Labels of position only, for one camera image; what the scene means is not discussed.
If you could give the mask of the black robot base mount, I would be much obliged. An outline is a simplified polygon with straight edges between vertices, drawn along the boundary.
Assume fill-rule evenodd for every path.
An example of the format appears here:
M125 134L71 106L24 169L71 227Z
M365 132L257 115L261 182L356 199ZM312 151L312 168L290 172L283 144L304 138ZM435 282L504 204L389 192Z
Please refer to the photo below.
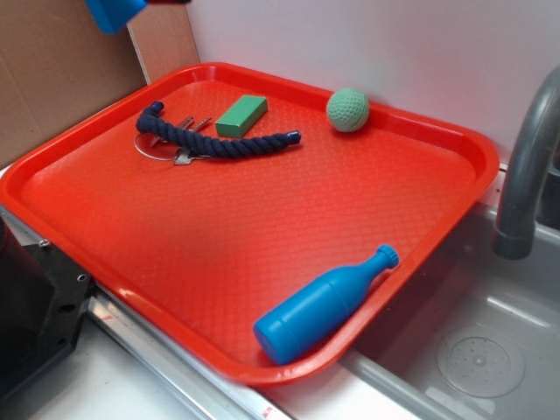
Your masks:
M1 401L76 347L92 278L54 245L23 245L1 222Z

